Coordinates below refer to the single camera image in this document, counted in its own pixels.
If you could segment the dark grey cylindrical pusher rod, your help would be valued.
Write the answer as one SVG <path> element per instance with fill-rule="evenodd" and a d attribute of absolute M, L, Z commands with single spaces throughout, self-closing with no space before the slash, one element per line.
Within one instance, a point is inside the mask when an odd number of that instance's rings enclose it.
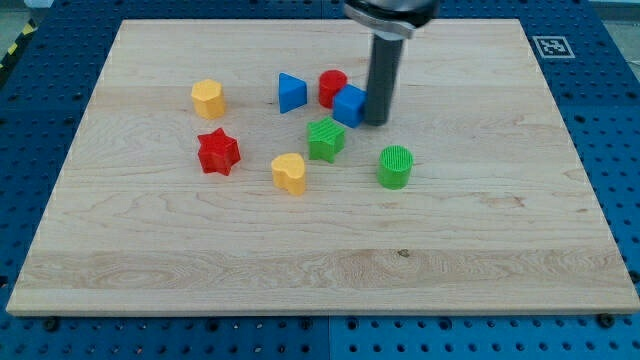
<path fill-rule="evenodd" d="M 364 107 L 367 125 L 382 126 L 389 121 L 403 45 L 402 38 L 389 40 L 377 33 L 372 36 Z"/>

